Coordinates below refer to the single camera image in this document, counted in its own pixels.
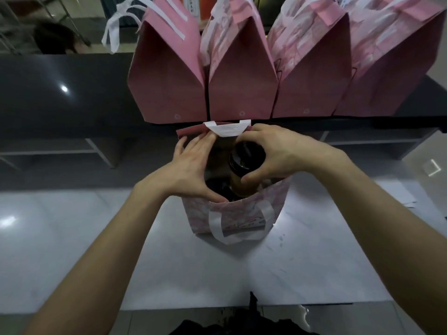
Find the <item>orange box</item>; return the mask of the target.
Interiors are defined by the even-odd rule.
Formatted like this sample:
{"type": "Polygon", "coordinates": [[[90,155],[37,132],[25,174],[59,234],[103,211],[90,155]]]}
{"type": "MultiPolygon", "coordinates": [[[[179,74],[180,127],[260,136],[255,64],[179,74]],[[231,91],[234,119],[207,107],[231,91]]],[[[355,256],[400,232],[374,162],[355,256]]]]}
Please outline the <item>orange box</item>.
{"type": "Polygon", "coordinates": [[[216,0],[198,0],[200,21],[209,20],[211,17],[211,10],[213,9],[216,0]]]}

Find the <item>person's right hand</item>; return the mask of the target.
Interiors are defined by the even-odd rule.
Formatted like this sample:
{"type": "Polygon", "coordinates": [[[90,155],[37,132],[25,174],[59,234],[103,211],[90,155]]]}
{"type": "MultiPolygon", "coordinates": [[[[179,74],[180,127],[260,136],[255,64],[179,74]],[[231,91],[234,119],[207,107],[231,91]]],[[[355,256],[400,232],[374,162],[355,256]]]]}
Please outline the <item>person's right hand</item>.
{"type": "Polygon", "coordinates": [[[278,135],[251,135],[250,130],[237,138],[237,143],[252,141],[262,146],[266,159],[280,161],[279,177],[299,171],[317,174],[349,163],[345,152],[312,137],[281,127],[278,135]]]}

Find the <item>closed pink paper bag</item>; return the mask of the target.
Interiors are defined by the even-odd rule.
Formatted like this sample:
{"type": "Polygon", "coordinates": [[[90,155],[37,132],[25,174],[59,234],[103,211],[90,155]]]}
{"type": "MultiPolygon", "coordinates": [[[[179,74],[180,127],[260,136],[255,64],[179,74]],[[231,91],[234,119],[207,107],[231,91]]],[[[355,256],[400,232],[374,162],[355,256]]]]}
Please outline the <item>closed pink paper bag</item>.
{"type": "Polygon", "coordinates": [[[447,9],[431,0],[342,0],[352,78],[335,116],[389,117],[436,61],[447,9]]]}
{"type": "Polygon", "coordinates": [[[102,44],[120,46],[120,19],[131,17],[138,39],[127,85],[144,120],[176,124],[207,120],[198,22],[181,0],[124,0],[105,25],[102,44]]]}
{"type": "Polygon", "coordinates": [[[202,33],[211,121],[268,120],[278,79],[253,0],[217,0],[202,33]]]}
{"type": "Polygon", "coordinates": [[[278,77],[272,118],[329,117],[351,81],[349,15],[337,0],[285,0],[267,35],[278,77]]]}

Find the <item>drink cup with black lid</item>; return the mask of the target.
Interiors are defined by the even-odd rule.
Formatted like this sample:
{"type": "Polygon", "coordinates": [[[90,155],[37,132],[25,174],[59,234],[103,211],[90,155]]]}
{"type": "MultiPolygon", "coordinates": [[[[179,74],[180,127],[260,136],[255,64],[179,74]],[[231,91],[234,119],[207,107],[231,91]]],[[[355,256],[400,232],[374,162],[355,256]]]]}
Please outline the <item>drink cup with black lid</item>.
{"type": "Polygon", "coordinates": [[[239,199],[247,198],[258,191],[262,180],[245,184],[242,183],[241,179],[260,168],[265,161],[265,157],[263,147],[252,141],[239,142],[231,151],[228,158],[230,189],[239,199]]]}

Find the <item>black counter shelf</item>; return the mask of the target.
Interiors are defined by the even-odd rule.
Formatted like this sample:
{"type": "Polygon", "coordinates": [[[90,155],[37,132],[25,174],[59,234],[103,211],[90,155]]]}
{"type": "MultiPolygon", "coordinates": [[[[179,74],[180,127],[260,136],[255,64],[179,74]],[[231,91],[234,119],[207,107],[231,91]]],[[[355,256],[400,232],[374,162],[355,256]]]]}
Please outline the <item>black counter shelf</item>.
{"type": "MultiPolygon", "coordinates": [[[[0,54],[0,138],[176,137],[199,124],[150,124],[126,84],[131,54],[0,54]]],[[[319,137],[333,146],[385,145],[403,158],[428,137],[447,135],[447,90],[425,76],[391,117],[254,120],[319,137]]]]}

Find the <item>white paper sheet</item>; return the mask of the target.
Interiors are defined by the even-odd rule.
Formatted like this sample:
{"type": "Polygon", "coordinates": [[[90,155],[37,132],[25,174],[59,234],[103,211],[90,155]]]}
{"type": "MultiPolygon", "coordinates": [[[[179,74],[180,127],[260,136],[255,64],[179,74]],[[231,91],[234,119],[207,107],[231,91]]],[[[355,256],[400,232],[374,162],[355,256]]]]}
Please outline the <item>white paper sheet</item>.
{"type": "Polygon", "coordinates": [[[393,176],[376,177],[374,181],[406,208],[416,208],[417,199],[393,176]]]}

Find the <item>dark drink cup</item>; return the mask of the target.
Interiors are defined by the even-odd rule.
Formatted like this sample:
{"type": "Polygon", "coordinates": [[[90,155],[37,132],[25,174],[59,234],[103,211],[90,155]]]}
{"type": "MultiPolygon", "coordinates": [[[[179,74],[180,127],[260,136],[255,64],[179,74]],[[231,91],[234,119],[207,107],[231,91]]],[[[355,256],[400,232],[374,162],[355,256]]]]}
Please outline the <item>dark drink cup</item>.
{"type": "Polygon", "coordinates": [[[209,189],[221,195],[229,202],[235,202],[242,199],[232,191],[229,177],[210,178],[205,180],[205,184],[209,189]]]}

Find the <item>person's left forearm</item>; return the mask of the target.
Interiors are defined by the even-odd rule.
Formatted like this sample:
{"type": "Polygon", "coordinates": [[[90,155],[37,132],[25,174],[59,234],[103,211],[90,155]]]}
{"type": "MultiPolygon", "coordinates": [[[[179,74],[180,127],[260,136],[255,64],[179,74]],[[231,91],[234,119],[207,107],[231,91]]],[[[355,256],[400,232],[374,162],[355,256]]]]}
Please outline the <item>person's left forearm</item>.
{"type": "Polygon", "coordinates": [[[146,178],[33,315],[21,335],[109,335],[166,182],[146,178]]]}

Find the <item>pink paper bag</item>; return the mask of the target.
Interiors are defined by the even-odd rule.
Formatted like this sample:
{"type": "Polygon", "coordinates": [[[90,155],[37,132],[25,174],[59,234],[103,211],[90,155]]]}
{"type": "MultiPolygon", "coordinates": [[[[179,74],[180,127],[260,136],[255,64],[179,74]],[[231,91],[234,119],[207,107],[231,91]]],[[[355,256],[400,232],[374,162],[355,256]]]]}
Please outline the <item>pink paper bag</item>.
{"type": "Polygon", "coordinates": [[[272,118],[329,117],[351,81],[349,15],[337,0],[285,0],[267,35],[278,77],[272,118]]]}
{"type": "Polygon", "coordinates": [[[389,117],[436,61],[447,9],[431,0],[342,0],[352,78],[335,116],[389,117]]]}
{"type": "Polygon", "coordinates": [[[217,0],[202,33],[211,121],[268,120],[278,79],[253,0],[217,0]]]}
{"type": "Polygon", "coordinates": [[[181,0],[124,0],[105,25],[102,44],[120,46],[120,19],[131,17],[138,39],[127,85],[144,120],[176,124],[207,120],[198,22],[181,0]]]}
{"type": "MultiPolygon", "coordinates": [[[[205,168],[204,176],[208,180],[230,177],[228,158],[235,147],[234,142],[251,128],[251,120],[240,120],[238,123],[209,121],[179,129],[176,134],[178,138],[187,136],[187,142],[208,131],[217,135],[205,168]]],[[[266,188],[260,186],[254,195],[239,201],[217,204],[201,198],[183,197],[182,204],[196,235],[210,234],[226,245],[258,241],[265,238],[276,223],[290,185],[289,176],[266,188]]]]}

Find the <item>person's left hand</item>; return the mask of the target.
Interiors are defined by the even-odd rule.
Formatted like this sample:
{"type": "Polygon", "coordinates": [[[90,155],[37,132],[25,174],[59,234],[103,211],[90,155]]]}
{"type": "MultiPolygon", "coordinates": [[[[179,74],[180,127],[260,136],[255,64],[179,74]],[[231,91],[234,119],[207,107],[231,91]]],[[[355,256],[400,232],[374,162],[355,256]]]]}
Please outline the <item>person's left hand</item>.
{"type": "MultiPolygon", "coordinates": [[[[210,149],[213,147],[217,135],[210,133],[210,149]]],[[[191,157],[190,149],[207,133],[193,138],[185,145],[185,158],[180,161],[172,161],[146,176],[139,181],[132,190],[132,194],[139,198],[160,199],[164,201],[170,196],[196,197],[196,184],[205,182],[205,168],[208,157],[191,157]]]]}

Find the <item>person's right forearm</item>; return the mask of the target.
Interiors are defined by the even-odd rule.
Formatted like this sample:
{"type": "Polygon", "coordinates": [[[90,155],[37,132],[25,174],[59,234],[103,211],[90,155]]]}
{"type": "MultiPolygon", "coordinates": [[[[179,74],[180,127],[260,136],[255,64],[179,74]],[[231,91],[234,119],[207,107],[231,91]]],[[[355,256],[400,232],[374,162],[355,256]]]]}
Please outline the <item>person's right forearm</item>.
{"type": "Polygon", "coordinates": [[[310,173],[326,188],[394,301],[426,335],[447,335],[447,238],[342,151],[310,173]]]}

